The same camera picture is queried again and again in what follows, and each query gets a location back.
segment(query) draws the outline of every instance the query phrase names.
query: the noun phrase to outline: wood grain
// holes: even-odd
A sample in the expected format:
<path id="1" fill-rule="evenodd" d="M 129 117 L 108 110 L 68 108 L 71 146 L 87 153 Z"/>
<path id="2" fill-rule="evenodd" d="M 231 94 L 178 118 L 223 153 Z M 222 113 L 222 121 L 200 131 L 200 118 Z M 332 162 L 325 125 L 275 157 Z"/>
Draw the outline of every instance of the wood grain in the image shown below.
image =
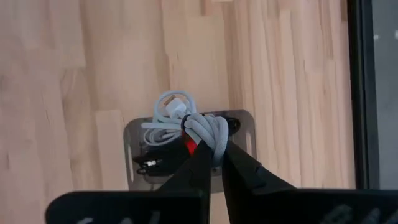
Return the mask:
<path id="1" fill-rule="evenodd" d="M 248 110 L 257 159 L 297 187 L 355 186 L 345 1 L 0 6 L 0 223 L 43 223 L 71 190 L 126 189 L 124 123 L 169 89 Z M 212 223 L 228 223 L 223 197 Z"/>

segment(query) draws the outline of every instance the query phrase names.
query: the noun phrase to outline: white cable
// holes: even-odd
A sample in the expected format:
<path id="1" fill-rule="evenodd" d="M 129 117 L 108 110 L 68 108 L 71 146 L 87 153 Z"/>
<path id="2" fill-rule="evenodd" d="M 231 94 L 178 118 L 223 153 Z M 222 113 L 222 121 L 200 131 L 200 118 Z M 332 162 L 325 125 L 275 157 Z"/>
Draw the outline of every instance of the white cable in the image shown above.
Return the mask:
<path id="1" fill-rule="evenodd" d="M 173 95 L 183 95 L 188 103 L 185 106 L 181 104 L 174 106 L 169 110 L 170 117 L 163 116 L 160 112 L 160 104 L 164 99 Z M 144 142 L 149 146 L 163 146 L 172 142 L 181 136 L 181 122 L 185 115 L 189 114 L 184 123 L 185 132 L 199 144 L 201 140 L 212 148 L 213 165 L 220 165 L 225 148 L 228 142 L 228 123 L 222 117 L 213 115 L 201 115 L 197 113 L 195 100 L 186 91 L 170 90 L 159 97 L 155 102 L 154 117 L 151 123 L 142 123 L 141 127 L 147 129 L 144 133 Z"/>

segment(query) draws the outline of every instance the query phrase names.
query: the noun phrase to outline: black plastic part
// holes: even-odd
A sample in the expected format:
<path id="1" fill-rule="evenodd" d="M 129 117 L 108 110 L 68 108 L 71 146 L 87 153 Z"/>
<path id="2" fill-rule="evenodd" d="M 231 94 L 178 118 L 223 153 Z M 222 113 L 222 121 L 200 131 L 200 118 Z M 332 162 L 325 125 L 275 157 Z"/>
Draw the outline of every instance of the black plastic part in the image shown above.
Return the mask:
<path id="1" fill-rule="evenodd" d="M 162 193 L 199 190 L 202 204 L 205 205 L 199 211 L 203 217 L 203 223 L 209 223 L 212 156 L 213 151 L 201 141 L 192 157 L 157 190 Z"/>
<path id="2" fill-rule="evenodd" d="M 185 134 L 185 122 L 187 121 L 187 118 L 188 118 L 189 116 L 190 116 L 190 115 L 187 114 L 187 115 L 185 115 L 185 116 L 182 118 L 182 120 L 181 120 L 181 132 L 184 133 L 184 134 Z"/>
<path id="3" fill-rule="evenodd" d="M 255 192 L 267 194 L 294 189 L 231 141 L 224 154 L 223 185 L 230 223 L 242 223 L 258 216 L 253 209 Z"/>
<path id="4" fill-rule="evenodd" d="M 241 122 L 237 118 L 232 118 L 229 116 L 222 116 L 228 123 L 228 135 L 232 136 L 239 131 L 241 128 Z"/>
<path id="5" fill-rule="evenodd" d="M 173 175 L 190 156 L 182 138 L 177 138 L 164 146 L 149 147 L 143 156 L 136 156 L 132 159 L 139 164 L 138 174 L 168 177 Z M 148 166 L 146 162 L 149 161 L 155 161 L 155 164 Z"/>
<path id="6" fill-rule="evenodd" d="M 347 8 L 356 187 L 379 189 L 372 1 L 348 0 Z"/>
<path id="7" fill-rule="evenodd" d="M 211 149 L 200 143 L 192 158 L 155 192 L 66 194 L 49 205 L 46 222 L 208 223 L 211 156 Z M 296 189 L 232 142 L 223 162 L 231 223 L 398 221 L 398 191 Z"/>

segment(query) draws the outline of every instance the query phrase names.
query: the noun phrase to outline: cable bundle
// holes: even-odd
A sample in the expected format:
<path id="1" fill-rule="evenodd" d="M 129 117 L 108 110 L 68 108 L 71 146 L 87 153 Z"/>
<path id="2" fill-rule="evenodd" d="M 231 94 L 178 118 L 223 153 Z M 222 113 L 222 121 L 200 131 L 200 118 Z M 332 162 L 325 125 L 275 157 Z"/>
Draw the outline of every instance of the cable bundle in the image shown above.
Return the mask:
<path id="1" fill-rule="evenodd" d="M 183 95 L 187 102 L 175 98 L 175 95 Z M 170 97 L 174 98 L 166 105 L 169 114 L 169 117 L 166 117 L 160 112 L 160 104 Z M 163 146 L 172 142 L 182 135 L 182 127 L 185 128 L 185 132 L 196 144 L 203 140 L 212 148 L 214 166 L 220 165 L 228 142 L 227 121 L 222 117 L 197 113 L 195 100 L 183 90 L 163 93 L 155 102 L 152 122 L 142 123 L 141 127 L 147 129 L 144 133 L 144 142 L 150 146 Z"/>

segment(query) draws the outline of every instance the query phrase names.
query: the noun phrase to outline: gray cable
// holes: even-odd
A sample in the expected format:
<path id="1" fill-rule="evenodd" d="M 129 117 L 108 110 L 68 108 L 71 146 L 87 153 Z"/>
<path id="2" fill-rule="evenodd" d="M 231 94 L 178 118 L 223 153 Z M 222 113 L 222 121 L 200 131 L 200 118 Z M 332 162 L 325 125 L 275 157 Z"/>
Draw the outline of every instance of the gray cable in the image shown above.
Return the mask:
<path id="1" fill-rule="evenodd" d="M 179 113 L 179 118 L 168 118 L 161 115 L 159 105 L 161 102 L 172 96 L 183 95 L 189 102 L 187 110 Z M 142 123 L 141 127 L 147 129 L 144 133 L 144 142 L 150 146 L 162 146 L 172 142 L 181 136 L 181 122 L 186 114 L 190 114 L 184 123 L 185 132 L 199 144 L 203 140 L 210 148 L 212 148 L 213 165 L 221 164 L 225 148 L 228 142 L 228 123 L 222 117 L 214 117 L 213 115 L 203 116 L 196 112 L 195 100 L 183 90 L 171 90 L 163 93 L 156 101 L 154 117 L 151 123 Z M 161 135 L 161 140 L 155 139 L 156 135 Z"/>

